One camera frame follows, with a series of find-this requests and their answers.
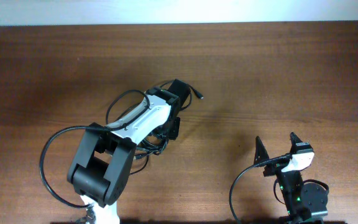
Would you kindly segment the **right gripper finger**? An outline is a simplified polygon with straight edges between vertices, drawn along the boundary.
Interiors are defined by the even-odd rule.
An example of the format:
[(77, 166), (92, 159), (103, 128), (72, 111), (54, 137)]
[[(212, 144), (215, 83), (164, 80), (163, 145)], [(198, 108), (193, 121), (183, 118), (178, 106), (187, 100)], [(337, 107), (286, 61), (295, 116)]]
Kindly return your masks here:
[(302, 140), (294, 132), (291, 132), (290, 133), (290, 141), (291, 141), (290, 152), (296, 153), (300, 148), (298, 143), (302, 143)]
[(269, 155), (259, 136), (255, 138), (254, 165), (269, 160)]

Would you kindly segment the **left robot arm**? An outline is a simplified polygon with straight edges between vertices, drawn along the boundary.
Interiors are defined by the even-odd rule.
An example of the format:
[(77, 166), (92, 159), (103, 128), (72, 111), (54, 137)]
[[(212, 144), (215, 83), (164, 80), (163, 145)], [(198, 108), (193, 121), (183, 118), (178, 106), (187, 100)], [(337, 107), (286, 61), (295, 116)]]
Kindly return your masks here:
[(119, 223), (117, 200), (136, 159), (163, 152), (178, 137), (178, 114), (203, 95), (175, 79), (143, 92), (143, 100), (105, 126), (89, 125), (67, 174), (86, 216), (78, 223)]

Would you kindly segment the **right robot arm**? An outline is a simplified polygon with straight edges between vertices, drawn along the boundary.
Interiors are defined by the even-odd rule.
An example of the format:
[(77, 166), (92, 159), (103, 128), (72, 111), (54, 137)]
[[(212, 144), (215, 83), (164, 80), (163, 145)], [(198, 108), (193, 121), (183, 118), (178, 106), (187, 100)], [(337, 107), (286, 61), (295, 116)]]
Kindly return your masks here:
[(324, 182), (304, 180), (301, 171), (308, 168), (314, 158), (314, 149), (295, 133), (290, 133), (290, 152), (270, 158), (262, 140), (255, 139), (254, 165), (264, 169), (265, 177), (275, 176), (283, 196), (288, 215), (280, 223), (322, 223), (328, 214), (329, 187)]

